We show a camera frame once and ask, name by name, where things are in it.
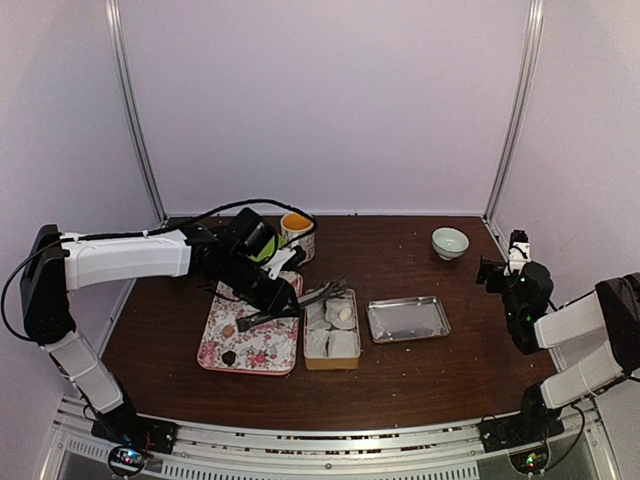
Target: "stainless steel tray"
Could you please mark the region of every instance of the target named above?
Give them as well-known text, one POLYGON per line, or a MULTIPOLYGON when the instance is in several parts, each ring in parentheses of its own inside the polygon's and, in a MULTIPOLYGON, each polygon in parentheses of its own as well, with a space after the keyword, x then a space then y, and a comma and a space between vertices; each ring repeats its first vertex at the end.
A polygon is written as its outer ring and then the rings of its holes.
POLYGON ((446 337, 451 325, 438 297, 414 297, 370 302, 367 317, 376 343, 446 337))

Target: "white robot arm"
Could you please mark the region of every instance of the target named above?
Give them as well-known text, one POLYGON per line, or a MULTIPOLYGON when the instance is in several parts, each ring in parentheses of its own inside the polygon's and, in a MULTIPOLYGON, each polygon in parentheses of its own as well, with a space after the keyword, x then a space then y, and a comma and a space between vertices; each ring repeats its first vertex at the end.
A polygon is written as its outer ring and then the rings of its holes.
POLYGON ((480 431, 489 451, 543 440, 554 428, 558 433, 563 407, 595 396, 640 368, 640 274, 600 282, 593 292, 546 314, 553 282, 530 251, 526 234, 514 231, 508 261, 483 256, 476 279, 486 283, 489 293, 502 295, 507 327, 518 349, 531 354, 603 329, 608 338, 567 370, 529 387, 519 414, 483 421, 480 431))
POLYGON ((20 291, 27 337, 11 331, 37 343, 78 387, 96 415, 97 436, 135 447, 146 445, 150 435, 152 449, 167 452, 173 442, 166 438, 175 436, 175 425, 137 415, 123 386, 71 318, 68 291, 114 280, 194 273, 207 284, 222 281, 260 312, 257 319, 240 319, 239 331, 273 318, 297 316, 305 306, 293 287, 278 278, 280 269, 295 268, 304 252, 286 245, 278 249, 277 233, 253 210, 245 208, 228 225, 212 229, 186 223, 153 232, 97 235, 62 234, 55 225, 47 225, 23 262, 20 291), (271 253, 257 260, 269 251, 269 244, 271 253))

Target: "rectangular tray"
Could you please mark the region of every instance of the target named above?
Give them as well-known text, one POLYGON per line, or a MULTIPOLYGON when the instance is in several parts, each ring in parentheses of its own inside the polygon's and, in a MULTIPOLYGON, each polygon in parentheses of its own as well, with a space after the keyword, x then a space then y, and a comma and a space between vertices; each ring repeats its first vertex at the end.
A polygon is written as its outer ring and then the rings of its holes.
MULTIPOLYGON (((281 272, 296 291, 302 293, 302 277, 295 272, 281 272)), ((217 293, 222 297, 237 300, 231 288, 220 282, 217 293)), ((286 375, 296 364, 298 345, 298 318, 279 318, 253 327, 251 330, 234 332, 226 337, 222 331, 226 326, 236 329, 236 318, 251 315, 257 310, 242 301, 227 301, 218 296, 213 300, 207 325, 198 349, 198 363, 206 370, 221 372, 252 373, 256 375, 286 375), (225 352, 236 354, 236 361, 226 365, 222 360, 225 352)))
POLYGON ((413 297, 370 302, 367 317, 375 343, 446 337, 451 325, 438 297, 413 297))
POLYGON ((304 362, 307 367, 307 370, 355 370, 358 368, 358 364, 360 363, 360 353, 362 348, 362 339, 360 338, 360 323, 358 321, 358 308, 356 303, 356 292, 352 289, 347 289, 347 295, 351 297, 353 302, 353 315, 356 320, 356 334, 358 335, 358 355, 355 357, 342 357, 342 358, 331 358, 331 357, 307 357, 307 311, 304 312, 304 345, 303 345, 303 353, 304 353, 304 362))

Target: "green object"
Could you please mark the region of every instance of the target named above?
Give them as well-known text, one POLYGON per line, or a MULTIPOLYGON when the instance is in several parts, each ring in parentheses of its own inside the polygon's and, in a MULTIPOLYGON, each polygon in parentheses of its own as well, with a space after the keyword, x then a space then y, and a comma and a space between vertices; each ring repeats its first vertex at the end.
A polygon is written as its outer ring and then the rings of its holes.
POLYGON ((262 251, 257 256, 249 257, 249 259, 253 260, 254 262, 261 262, 262 260, 269 258, 269 256, 271 256, 271 254, 273 253, 275 238, 278 239, 278 250, 280 250, 286 242, 284 240, 284 237, 278 234, 277 237, 272 238, 269 241, 269 243, 267 243, 267 245, 262 249, 262 251))

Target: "white wall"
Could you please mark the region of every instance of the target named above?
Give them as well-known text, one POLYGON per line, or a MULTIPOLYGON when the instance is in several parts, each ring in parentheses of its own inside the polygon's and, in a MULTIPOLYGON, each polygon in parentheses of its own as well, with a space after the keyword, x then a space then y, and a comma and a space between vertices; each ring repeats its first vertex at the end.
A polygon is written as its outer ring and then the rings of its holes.
POLYGON ((130 1, 122 21, 165 208, 479 214, 527 0, 130 1))
MULTIPOLYGON (((153 224, 124 120, 101 0, 0 3, 0 280, 38 228, 101 232, 153 224)), ((73 295, 95 344, 123 284, 73 295)), ((22 329, 18 290, 8 314, 22 329)), ((33 345, 0 328, 2 478, 32 478, 64 384, 33 345)))
MULTIPOLYGON (((638 25, 634 0, 545 4, 538 68, 496 219, 507 235, 527 230, 535 258, 551 270, 556 303, 640 271, 638 25)), ((596 341, 564 353, 574 361, 596 341)), ((631 384, 598 401, 626 480, 640 478, 638 398, 631 384)))

